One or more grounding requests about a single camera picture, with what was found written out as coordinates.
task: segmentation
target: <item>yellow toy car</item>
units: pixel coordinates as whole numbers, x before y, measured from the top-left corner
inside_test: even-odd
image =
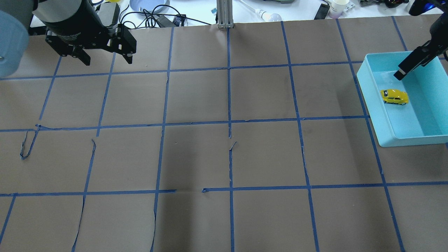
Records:
[[[379,92],[384,103],[406,105],[409,103],[408,93],[398,89],[386,89]]]

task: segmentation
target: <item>metal post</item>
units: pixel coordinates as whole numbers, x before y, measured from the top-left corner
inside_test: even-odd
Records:
[[[218,28],[233,28],[232,0],[216,0]]]

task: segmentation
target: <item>blue bowl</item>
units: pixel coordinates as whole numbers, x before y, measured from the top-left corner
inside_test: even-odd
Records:
[[[435,58],[398,81],[393,74],[410,53],[367,54],[357,73],[382,147],[448,142],[448,76]],[[409,103],[384,104],[379,92],[383,89],[407,92]]]

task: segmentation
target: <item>toy car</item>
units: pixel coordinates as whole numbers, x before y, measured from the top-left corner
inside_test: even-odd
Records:
[[[406,105],[409,103],[408,93],[398,89],[386,89],[379,92],[384,103]]]

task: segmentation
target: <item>small blue object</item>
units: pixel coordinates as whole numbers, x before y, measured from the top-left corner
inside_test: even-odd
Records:
[[[0,77],[13,74],[28,46],[28,31],[13,16],[0,10]]]
[[[393,74],[410,53],[367,54],[357,73],[382,147],[448,142],[448,76],[436,57],[398,81]],[[379,91],[388,88],[407,92],[409,104],[384,104]]]
[[[146,9],[149,12],[152,12],[152,10],[160,4],[167,4],[169,5],[169,0],[130,0],[129,6],[134,11],[143,11],[143,9]],[[161,13],[162,11],[166,10],[166,6],[160,6],[155,11],[154,14]]]

